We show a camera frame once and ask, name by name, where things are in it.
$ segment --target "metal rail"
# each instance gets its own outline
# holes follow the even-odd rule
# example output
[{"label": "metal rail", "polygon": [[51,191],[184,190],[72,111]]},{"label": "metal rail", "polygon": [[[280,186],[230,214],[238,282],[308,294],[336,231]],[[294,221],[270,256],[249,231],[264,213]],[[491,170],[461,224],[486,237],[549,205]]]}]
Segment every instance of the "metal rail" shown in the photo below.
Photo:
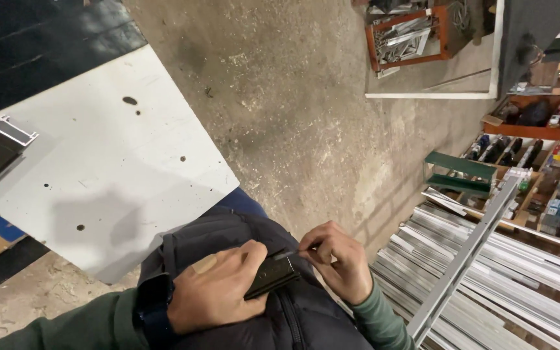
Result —
[{"label": "metal rail", "polygon": [[481,221],[472,230],[455,259],[447,267],[444,276],[436,283],[418,312],[412,317],[408,324],[408,333],[414,338],[417,347],[421,345],[433,327],[433,323],[442,313],[444,306],[455,293],[463,276],[478,256],[483,244],[497,227],[510,201],[515,197],[520,181],[521,178],[517,176],[507,179],[500,193],[487,207]]}]

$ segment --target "wristwatch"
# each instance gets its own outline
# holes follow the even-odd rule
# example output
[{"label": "wristwatch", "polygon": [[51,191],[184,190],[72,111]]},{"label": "wristwatch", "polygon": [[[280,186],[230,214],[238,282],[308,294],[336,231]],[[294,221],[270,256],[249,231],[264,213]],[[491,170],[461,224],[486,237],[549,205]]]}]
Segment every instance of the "wristwatch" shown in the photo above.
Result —
[{"label": "wristwatch", "polygon": [[137,287],[133,325],[144,332],[152,350],[165,349],[179,338],[167,318],[173,292],[174,282],[167,272],[151,277]]}]

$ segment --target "zipper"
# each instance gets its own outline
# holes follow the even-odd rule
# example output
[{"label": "zipper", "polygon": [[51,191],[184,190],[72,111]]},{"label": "zipper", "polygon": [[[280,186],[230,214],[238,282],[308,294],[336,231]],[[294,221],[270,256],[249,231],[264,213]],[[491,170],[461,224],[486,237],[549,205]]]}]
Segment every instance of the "zipper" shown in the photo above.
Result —
[{"label": "zipper", "polygon": [[293,337],[293,350],[304,350],[306,345],[304,344],[304,338],[302,337],[302,329],[297,321],[298,315],[295,314],[295,308],[289,298],[289,293],[284,289],[277,292],[278,298],[280,299],[280,305],[284,311],[284,316],[286,317],[286,322],[289,324],[291,329],[291,336]]}]

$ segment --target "right hand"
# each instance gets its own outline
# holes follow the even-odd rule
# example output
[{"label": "right hand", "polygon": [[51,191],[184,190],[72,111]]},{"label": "right hand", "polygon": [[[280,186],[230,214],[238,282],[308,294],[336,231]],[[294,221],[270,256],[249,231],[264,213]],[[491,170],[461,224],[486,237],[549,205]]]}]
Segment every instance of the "right hand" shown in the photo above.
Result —
[{"label": "right hand", "polygon": [[249,240],[240,248],[220,251],[217,262],[198,274],[192,266],[174,279],[167,314],[177,334],[241,322],[265,311],[267,294],[244,300],[267,256],[264,244]]},{"label": "right hand", "polygon": [[[314,244],[317,250],[309,249]],[[330,289],[351,305],[359,305],[373,290],[367,255],[362,245],[334,221],[310,230],[299,243],[299,256],[307,259]]]}]

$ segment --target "concrete floor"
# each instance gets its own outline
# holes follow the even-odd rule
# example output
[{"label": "concrete floor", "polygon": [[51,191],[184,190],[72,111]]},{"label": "concrete floor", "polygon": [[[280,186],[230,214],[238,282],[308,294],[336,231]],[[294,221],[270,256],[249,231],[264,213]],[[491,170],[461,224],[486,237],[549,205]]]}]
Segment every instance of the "concrete floor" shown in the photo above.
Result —
[{"label": "concrete floor", "polygon": [[[424,156],[462,152],[491,104],[366,99],[349,0],[124,3],[242,187],[297,238],[333,219],[373,257],[422,201]],[[106,286],[47,254],[0,286],[0,337],[136,278]]]}]

